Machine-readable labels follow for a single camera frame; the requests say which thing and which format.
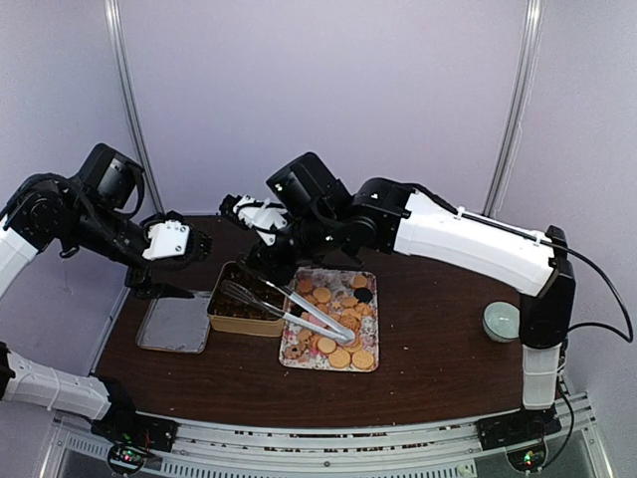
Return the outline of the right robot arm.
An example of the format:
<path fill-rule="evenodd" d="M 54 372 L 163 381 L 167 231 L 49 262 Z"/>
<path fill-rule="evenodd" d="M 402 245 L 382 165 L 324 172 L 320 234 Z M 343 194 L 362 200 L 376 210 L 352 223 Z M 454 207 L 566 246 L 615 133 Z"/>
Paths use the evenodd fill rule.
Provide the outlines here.
<path fill-rule="evenodd" d="M 352 331 L 290 287 L 302 264 L 333 251 L 350 258 L 363 248 L 419 256 L 495 279 L 521 296 L 523 408 L 512 415 L 511 432 L 528 440 L 547 425 L 575 292 L 559 228 L 527 231 L 453 206 L 422 185 L 381 177 L 349 192 L 312 152 L 283 166 L 268 186 L 273 200 L 242 196 L 230 208 L 261 238 L 244 264 L 309 312 L 306 328 L 345 345 L 354 340 Z"/>

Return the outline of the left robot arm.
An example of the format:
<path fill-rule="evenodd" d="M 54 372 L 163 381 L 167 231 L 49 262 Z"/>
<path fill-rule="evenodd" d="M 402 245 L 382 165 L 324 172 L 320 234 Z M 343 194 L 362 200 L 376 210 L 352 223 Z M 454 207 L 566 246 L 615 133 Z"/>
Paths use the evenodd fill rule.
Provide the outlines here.
<path fill-rule="evenodd" d="M 135 214 L 124 207 L 130 196 L 144 198 L 143 174 L 141 165 L 99 143 L 77 173 L 31 175 L 1 209 L 1 296 L 9 301 L 1 307 L 9 314 L 1 325 L 9 335 L 1 347 L 2 400 L 102 423 L 122 442 L 143 431 L 122 386 L 62 371 L 58 359 L 45 365 L 35 347 L 51 334 L 56 346 L 80 352 L 95 335 L 81 321 L 105 311 L 97 287 L 112 293 L 114 274 L 92 265 L 70 279 L 67 262 L 82 250 L 99 255 L 105 268 L 125 266 L 124 284 L 140 299 L 191 298 L 152 275 L 206 260 L 212 241 L 174 211 L 134 223 Z"/>

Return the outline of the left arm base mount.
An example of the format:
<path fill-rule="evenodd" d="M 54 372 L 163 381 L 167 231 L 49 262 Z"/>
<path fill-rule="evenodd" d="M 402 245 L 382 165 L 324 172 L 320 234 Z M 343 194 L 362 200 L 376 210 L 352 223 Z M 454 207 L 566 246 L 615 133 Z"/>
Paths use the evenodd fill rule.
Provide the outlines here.
<path fill-rule="evenodd" d="M 159 453 L 172 450 L 178 423 L 136 414 L 131 421 L 90 420 L 91 433 L 110 443 L 106 464 L 116 476 L 129 477 L 148 465 L 159 465 Z"/>

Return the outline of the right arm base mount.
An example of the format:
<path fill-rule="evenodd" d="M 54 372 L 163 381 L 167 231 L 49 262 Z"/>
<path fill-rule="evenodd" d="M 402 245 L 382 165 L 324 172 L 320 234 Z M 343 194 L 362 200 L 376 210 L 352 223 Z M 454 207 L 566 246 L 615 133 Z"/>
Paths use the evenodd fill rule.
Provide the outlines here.
<path fill-rule="evenodd" d="M 509 465 L 526 474 L 539 472 L 548 462 L 545 440 L 561 430 L 550 412 L 518 412 L 480 419 L 476 431 L 483 451 L 503 448 Z"/>

